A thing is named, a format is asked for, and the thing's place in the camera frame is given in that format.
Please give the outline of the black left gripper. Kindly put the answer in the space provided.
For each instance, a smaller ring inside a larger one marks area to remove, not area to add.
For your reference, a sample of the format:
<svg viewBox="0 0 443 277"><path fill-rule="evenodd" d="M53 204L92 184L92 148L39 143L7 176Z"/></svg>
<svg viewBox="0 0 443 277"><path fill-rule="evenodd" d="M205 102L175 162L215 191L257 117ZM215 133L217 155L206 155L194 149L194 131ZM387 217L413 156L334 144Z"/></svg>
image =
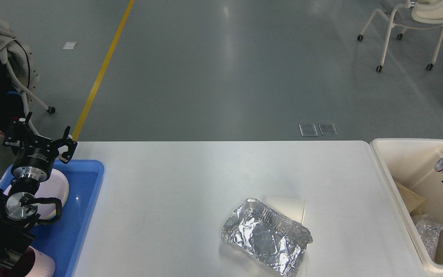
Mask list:
<svg viewBox="0 0 443 277"><path fill-rule="evenodd" d="M63 164L69 163L78 143L70 135L71 127L67 126L62 138L50 143L50 150L35 147L38 138L30 126L31 117L32 112L29 112L26 117L11 120L2 145L19 148L11 168L14 177L29 177L44 182L50 178L56 159Z"/></svg>

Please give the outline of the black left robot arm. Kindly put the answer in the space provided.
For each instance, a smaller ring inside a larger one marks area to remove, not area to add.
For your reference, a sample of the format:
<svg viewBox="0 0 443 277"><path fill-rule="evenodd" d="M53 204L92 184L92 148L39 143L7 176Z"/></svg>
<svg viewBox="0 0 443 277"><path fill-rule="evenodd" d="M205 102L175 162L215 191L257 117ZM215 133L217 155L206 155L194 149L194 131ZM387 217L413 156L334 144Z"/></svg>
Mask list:
<svg viewBox="0 0 443 277"><path fill-rule="evenodd" d="M47 181L55 160L67 164L77 142L67 126L56 140L37 134L31 127L32 113L10 121L2 144L18 149L11 168L10 191L0 188L0 266L12 269L34 241L30 231L36 225L51 225L63 214L63 202L56 197L37 197L42 182Z"/></svg>

